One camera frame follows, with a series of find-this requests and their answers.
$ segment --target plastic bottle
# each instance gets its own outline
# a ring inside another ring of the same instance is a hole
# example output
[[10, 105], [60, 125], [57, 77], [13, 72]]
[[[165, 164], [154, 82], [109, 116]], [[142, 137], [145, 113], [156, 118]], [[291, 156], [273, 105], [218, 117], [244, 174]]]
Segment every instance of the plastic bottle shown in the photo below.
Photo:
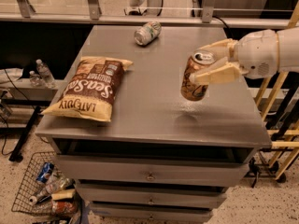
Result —
[[49, 67], [46, 63], [43, 63], [40, 59], [36, 60], [36, 69], [39, 75], [45, 82], [46, 87], [54, 88], [55, 87], [55, 79], [53, 77], [52, 72], [49, 70]]
[[35, 71], [29, 72], [29, 80], [33, 87], [41, 86], [43, 84], [43, 80], [39, 74], [37, 74]]

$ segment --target can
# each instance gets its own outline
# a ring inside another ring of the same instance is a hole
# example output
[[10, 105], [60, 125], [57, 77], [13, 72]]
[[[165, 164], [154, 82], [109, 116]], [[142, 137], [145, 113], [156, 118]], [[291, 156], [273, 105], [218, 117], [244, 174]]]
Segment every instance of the can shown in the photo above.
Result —
[[191, 73], [202, 68], [204, 68], [203, 65], [197, 63], [192, 57], [187, 61], [180, 92], [182, 96], [189, 101], [200, 101], [205, 97], [208, 85], [195, 85], [189, 80]]
[[161, 30], [159, 22], [150, 21], [135, 31], [135, 42], [140, 46], [146, 46], [160, 34]]
[[50, 162], [45, 162], [38, 177], [36, 178], [36, 181], [39, 182], [40, 184], [45, 184], [50, 178], [53, 169], [54, 169], [54, 164]]

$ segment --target drawer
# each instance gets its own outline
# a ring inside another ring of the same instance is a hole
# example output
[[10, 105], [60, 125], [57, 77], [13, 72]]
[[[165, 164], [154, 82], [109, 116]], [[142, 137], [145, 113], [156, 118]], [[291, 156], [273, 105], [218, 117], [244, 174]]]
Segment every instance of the drawer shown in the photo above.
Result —
[[112, 203], [139, 203], [144, 205], [170, 205], [201, 207], [213, 209], [219, 207], [226, 199], [226, 194], [206, 192], [198, 189], [175, 189], [166, 185], [145, 187], [134, 185], [128, 187], [118, 185], [76, 184], [76, 190], [86, 201]]
[[113, 203], [90, 203], [91, 210], [101, 217], [131, 217], [147, 220], [176, 220], [204, 223], [212, 218], [210, 211]]
[[162, 161], [58, 155], [55, 163], [74, 179], [231, 187], [248, 171], [246, 164]]

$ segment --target can label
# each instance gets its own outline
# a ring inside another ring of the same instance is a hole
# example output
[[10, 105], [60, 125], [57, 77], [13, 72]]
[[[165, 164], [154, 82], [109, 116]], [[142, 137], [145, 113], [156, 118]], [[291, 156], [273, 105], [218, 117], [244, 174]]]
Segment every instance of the can label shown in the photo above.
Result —
[[36, 178], [36, 181], [45, 184], [49, 180], [50, 175], [53, 172], [53, 169], [54, 169], [54, 164], [50, 162], [45, 162], [38, 177]]

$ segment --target bottle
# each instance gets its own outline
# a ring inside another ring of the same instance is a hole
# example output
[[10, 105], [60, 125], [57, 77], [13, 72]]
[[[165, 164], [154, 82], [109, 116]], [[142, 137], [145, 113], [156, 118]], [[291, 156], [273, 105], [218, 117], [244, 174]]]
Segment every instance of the bottle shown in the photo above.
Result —
[[46, 63], [43, 63], [40, 59], [36, 60], [36, 69], [39, 73], [39, 75], [42, 77], [42, 79], [45, 82], [45, 85], [48, 88], [54, 88], [55, 87], [55, 79], [53, 77], [53, 74], [49, 70], [49, 67]]
[[39, 74], [34, 71], [29, 72], [29, 80], [33, 87], [41, 86], [43, 84], [42, 78]]
[[159, 22], [148, 22], [135, 31], [135, 42], [140, 46], [146, 46], [160, 34], [161, 29]]

